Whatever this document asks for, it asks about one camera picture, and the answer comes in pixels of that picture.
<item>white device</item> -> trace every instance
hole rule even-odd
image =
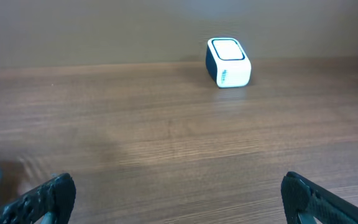
[[[206,68],[220,88],[245,86],[251,75],[251,62],[240,43],[229,37],[208,40]]]

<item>blue trim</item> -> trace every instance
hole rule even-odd
[[[212,55],[211,49],[209,49],[209,46],[206,48],[205,65],[209,75],[216,82],[216,77],[218,75],[218,66],[216,65],[215,59]]]
[[[234,41],[233,39],[217,39],[217,40],[231,40],[231,41],[233,41],[234,43],[236,43],[236,45],[237,45],[237,47],[238,47],[239,49],[242,49],[242,47],[241,47],[236,41]],[[222,59],[221,56],[219,56],[218,51],[216,50],[216,47],[215,47],[215,45],[214,45],[214,41],[215,41],[215,40],[212,40],[212,46],[214,46],[216,55],[219,57],[219,59],[221,59],[221,60],[244,60],[244,59],[246,58],[246,56],[244,55],[244,53],[243,53],[242,50],[241,50],[242,59]]]

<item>small white box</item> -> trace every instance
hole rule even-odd
[[[251,62],[234,38],[208,40],[206,68],[220,88],[245,86],[251,75]]]

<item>table surface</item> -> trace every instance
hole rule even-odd
[[[0,205],[69,172],[71,223],[285,223],[289,170],[358,206],[358,58],[0,70]]]

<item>wood grain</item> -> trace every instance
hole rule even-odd
[[[358,206],[358,58],[0,70],[0,204],[69,172],[71,223],[285,223],[288,170]]]

